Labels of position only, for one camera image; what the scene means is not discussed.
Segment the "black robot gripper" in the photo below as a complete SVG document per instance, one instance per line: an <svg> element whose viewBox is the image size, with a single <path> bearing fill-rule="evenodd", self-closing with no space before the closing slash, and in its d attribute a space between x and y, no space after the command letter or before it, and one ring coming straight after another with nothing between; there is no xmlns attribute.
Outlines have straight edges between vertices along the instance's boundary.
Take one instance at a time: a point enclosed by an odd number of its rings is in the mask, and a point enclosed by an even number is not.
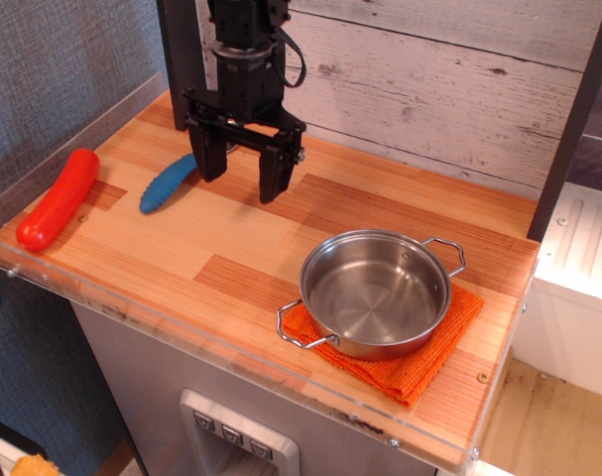
<svg viewBox="0 0 602 476"><path fill-rule="evenodd" d="M196 167L206 182L227 170L228 149L238 145L260 154L260 201L286 191L303 159L303 121L284 107L285 89L300 86L286 78L285 47L213 49L217 86L188 98L187 127Z"/></svg>

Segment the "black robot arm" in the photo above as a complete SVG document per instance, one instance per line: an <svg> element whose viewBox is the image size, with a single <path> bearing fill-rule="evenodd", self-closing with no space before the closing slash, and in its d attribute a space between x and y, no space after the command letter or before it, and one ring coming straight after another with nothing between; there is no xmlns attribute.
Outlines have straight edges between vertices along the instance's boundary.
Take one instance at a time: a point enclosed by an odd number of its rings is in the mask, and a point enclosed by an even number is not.
<svg viewBox="0 0 602 476"><path fill-rule="evenodd" d="M298 46L283 30L286 1L211 1L217 87L189 90L187 127L196 167L211 182L227 170L227 148L259 153L260 200L267 204L287 190L303 157L306 126L283 104L286 50Z"/></svg>

